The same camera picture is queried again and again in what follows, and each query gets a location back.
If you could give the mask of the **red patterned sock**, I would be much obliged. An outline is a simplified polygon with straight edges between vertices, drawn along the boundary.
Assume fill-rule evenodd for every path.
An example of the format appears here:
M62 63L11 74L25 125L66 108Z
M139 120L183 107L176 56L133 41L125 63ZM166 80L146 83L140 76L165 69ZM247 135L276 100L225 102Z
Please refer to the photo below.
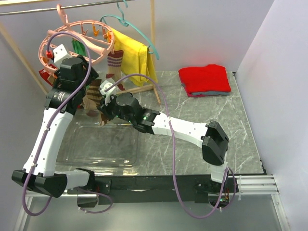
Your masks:
M39 71L41 78L46 81L50 86L53 86L57 76L55 74L50 74L45 68Z

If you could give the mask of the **pink round clip hanger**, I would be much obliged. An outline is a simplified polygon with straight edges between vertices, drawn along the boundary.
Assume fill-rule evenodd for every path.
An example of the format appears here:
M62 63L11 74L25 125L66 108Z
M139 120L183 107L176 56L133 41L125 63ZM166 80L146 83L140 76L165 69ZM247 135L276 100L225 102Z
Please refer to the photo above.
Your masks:
M46 38L38 49L38 58L43 65L39 75L50 85L56 79L55 72L59 69L63 59L82 55L88 61L89 56L86 52L88 48L89 51L98 55L97 58L92 58L92 64L97 64L114 51L115 43L114 33L110 26L95 20L69 22L61 4L57 4L56 10L63 25L55 30L48 30ZM72 48L48 44L51 36L57 32L69 32L74 35L71 38Z

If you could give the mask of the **beige purple striped sock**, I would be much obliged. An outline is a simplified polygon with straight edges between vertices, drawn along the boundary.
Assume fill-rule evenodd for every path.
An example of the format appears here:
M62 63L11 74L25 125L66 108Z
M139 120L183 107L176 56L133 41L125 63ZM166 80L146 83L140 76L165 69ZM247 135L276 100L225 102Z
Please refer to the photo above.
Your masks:
M121 79L121 65L123 60L123 50L110 52L107 56L108 71L106 78L112 78L114 82Z

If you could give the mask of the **brown striped sock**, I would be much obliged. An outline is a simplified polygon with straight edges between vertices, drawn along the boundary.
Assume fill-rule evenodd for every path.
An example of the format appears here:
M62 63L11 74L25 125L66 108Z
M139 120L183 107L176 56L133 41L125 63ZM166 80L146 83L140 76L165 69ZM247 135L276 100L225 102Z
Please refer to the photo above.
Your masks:
M100 114L100 123L104 126L107 119L102 112L98 111L98 107L101 106L100 101L102 99L102 95L99 91L101 81L101 79L95 79L90 83L86 91L86 96L83 98L83 106L86 110L88 110L89 114L90 111L98 112Z

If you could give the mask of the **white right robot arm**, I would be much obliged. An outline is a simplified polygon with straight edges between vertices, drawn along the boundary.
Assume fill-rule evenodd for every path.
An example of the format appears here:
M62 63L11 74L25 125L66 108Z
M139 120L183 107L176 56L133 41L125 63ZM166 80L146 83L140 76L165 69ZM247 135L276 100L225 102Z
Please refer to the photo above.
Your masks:
M137 131L152 135L166 135L190 142L202 150L202 157L210 166L211 186L222 192L228 186L224 177L227 168L226 152L229 138L217 121L195 123L169 117L142 107L131 93L115 95L101 91L103 98L99 110L112 120L115 117L130 123Z

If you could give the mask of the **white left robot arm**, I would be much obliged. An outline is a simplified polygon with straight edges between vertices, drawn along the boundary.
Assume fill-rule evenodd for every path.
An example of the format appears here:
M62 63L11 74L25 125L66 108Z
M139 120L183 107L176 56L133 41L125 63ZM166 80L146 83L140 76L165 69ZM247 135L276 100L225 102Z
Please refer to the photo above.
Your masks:
M81 55L66 58L56 71L57 79L46 96L43 122L33 151L21 170L14 170L12 180L32 191L58 198L67 189L79 187L84 193L96 189L93 171L77 168L55 170L58 152L70 122L86 95L86 86L98 77Z

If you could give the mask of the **teal clothes hanger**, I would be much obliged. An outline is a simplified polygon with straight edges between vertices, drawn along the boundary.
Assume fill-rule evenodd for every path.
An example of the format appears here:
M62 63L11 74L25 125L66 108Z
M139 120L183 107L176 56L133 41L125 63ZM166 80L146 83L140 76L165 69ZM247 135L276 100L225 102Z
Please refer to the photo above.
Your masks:
M116 6L117 6L117 9L119 10L119 12L121 13L121 16L117 16L117 15L114 15L114 14L106 14L106 15L103 15L103 16L100 18L99 21L100 21L101 23L104 23L104 24L107 25L106 18L114 18L114 19L117 19L118 22L119 22L122 26L133 28L133 29L134 29L138 34L140 34L140 35L145 39L145 41L148 43L148 53L149 53L149 54L153 54L153 55L155 56L155 58L156 58L157 60L159 60L159 59L160 59L160 56L159 56L159 53L158 53L158 51L157 51L157 49L156 49L154 43L153 43L153 42L141 31L141 30L139 30L134 24L132 24L131 22L129 22L129 21L127 21L127 20L125 19L125 14L124 14L124 12L123 12L121 6L120 6L120 3L117 3Z

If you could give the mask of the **green cloth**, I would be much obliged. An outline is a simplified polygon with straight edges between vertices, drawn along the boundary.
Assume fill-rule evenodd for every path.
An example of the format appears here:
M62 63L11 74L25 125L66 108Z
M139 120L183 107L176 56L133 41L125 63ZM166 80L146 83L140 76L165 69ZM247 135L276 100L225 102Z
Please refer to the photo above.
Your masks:
M72 46L73 46L74 53L77 53L77 54L83 55L83 56L87 56L85 46L80 41L73 38L72 39Z

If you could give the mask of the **clear plastic bin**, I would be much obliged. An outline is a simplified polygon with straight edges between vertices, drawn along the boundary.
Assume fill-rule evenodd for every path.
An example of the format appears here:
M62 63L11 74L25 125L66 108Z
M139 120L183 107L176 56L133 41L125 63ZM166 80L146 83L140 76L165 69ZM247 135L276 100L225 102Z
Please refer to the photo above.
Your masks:
M97 110L78 109L56 163L67 166L131 167L139 159L140 134L118 118L103 124Z

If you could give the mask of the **yellow cloth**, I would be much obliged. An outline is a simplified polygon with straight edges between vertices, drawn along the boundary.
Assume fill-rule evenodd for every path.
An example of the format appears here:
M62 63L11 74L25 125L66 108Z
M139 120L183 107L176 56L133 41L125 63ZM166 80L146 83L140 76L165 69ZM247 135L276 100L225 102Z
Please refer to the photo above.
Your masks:
M132 75L129 79L136 86L143 86L149 80L142 75L148 76L157 82L156 71L151 55L148 53L148 47L144 44L112 29L114 35L114 51L123 50L123 60L121 65L121 74Z

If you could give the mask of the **black base beam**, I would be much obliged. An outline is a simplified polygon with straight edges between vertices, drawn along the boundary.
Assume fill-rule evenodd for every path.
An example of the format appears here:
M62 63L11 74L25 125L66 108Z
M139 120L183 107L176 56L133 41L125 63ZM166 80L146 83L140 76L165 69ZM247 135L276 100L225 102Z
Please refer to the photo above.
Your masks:
M209 203L209 195L219 196L221 183L205 175L177 175L177 186L184 202ZM82 189L110 196L114 203L176 202L173 177L164 176L96 176Z

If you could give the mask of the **red folded shirt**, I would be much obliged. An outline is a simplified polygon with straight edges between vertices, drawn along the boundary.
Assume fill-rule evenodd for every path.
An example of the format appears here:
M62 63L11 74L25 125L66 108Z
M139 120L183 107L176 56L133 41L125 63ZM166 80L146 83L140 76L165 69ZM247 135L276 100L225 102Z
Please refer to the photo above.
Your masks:
M196 91L224 91L231 92L226 68L216 64L203 67L185 67L178 71L181 83L199 83L197 87L188 86L189 92Z

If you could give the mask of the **metal hanging rail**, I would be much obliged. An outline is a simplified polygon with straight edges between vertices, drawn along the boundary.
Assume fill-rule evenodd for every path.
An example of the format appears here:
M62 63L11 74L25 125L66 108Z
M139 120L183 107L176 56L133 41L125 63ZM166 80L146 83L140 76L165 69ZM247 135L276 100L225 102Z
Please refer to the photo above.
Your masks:
M108 1L101 1L101 2L92 2L92 3L85 3L85 4L78 4L78 5L70 5L64 6L63 9L74 9L74 8L83 8L83 7L91 7L91 6L99 6L99 5L107 5L107 4L114 4L114 3L125 3L127 6L127 0L108 0ZM38 8L38 9L31 9L31 10L23 10L23 11L14 11L14 12L1 12L1 16L9 16L9 15L18 15L18 14L28 14L28 13L40 13L40 12L50 12L56 11L57 8Z

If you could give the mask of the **wooden clothes rack frame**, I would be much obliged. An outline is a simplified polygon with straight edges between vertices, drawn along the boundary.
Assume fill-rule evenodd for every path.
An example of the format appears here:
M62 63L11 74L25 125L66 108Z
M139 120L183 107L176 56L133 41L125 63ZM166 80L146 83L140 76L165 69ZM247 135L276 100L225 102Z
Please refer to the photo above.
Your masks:
M12 5L25 5L25 4L32 4L32 3L39 3L39 2L47 2L50 0L1 0L0 1L0 6L4 7L4 6L12 6ZM57 11L58 15L63 23L63 26L58 28L56 32L59 31L65 31L68 30L68 28L70 26L76 26L76 25L82 25L83 23L85 24L97 24L102 26L103 28L107 28L107 24L106 23L101 23L98 21L93 21L93 20L82 20L82 21L76 21L76 22L72 22L69 23L68 20L66 20L67 15L64 12L64 9L73 9L73 8L81 8L81 7L89 7L89 6L96 6L96 5L104 5L104 4L112 4L112 3L116 3L117 5L119 5L119 2L124 2L126 7L127 7L127 1L126 0L108 0L108 1L101 1L101 2L91 2L91 3L83 3L83 4L78 4L78 5L70 5L70 6L60 6L60 4L57 4L57 6L55 8L41 8L41 9L32 9L32 10L25 10L25 11L17 11L17 12L4 12L4 13L0 13L1 16L8 16L8 15L17 15L17 14L26 14L26 13L38 13L38 12L47 12L47 11ZM155 39L155 23L154 23L154 0L150 1L151 3L151 36L153 39ZM124 19L124 17L120 18L120 17L116 17L113 15L106 15L105 17L113 17L116 18L118 20L120 20L120 22L126 23L128 26L134 28L138 33L140 33L142 35L142 37L149 43L149 47L150 54L154 54L156 59L159 60L159 54L157 52L157 49L155 48L154 44L152 43L152 41L150 41L139 29L137 29L133 24L131 24L130 22L128 22L127 20ZM4 29L4 26L1 26L0 28L0 32L2 33L2 35L5 37L5 39L10 39L10 35L7 34L7 31ZM78 38L82 38L82 41L86 41L86 45L89 46L89 48L96 52L97 54L100 54L98 52L99 49L98 46L94 46L93 43L91 43L89 41L93 40L96 42L99 42L101 44L107 44L109 47L108 48L102 48L102 52L105 51L111 51L111 43L108 42L104 42L102 40L97 40L94 39L93 37L87 37L85 34L80 34L77 33L76 31L73 31L75 34L77 34L79 37ZM54 83L55 81L55 75L54 72L57 70L55 68L52 68L51 66L48 65L48 58L44 58L44 56L41 54L42 53L42 49L45 45L47 45L47 40L43 40L42 44L39 47L39 60L41 62L41 64L43 65L43 69L45 70L46 73L48 73L48 78L47 80L52 80L51 83ZM23 62L23 64L25 65L26 68L28 68L29 72L31 73L32 69L30 68L30 64L27 63L26 58L21 54L21 51L19 50L19 48L17 48L17 45L15 45L15 43L10 43L10 46L13 48L13 50L15 51L15 53L17 55L20 55L19 58L20 60ZM101 53L99 58L97 58L96 60L93 61L93 64L97 63L98 61L100 61L102 58L104 58L104 56L106 56L107 54ZM134 89L129 89L127 90L127 92L131 92L131 93L140 93L140 92L144 92L144 91L148 91L148 90L154 90L154 93L156 95L157 101L159 104L161 104L161 100L158 96L158 92L157 92L157 87L154 86L154 84L152 85L146 85L143 87L136 87Z

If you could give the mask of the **aluminium rail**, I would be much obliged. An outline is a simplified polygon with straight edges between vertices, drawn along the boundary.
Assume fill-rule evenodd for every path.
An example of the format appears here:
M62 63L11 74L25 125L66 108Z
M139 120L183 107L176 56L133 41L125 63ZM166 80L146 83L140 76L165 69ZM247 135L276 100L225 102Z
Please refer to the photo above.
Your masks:
M276 181L272 175L236 176L239 194L272 195L279 194Z

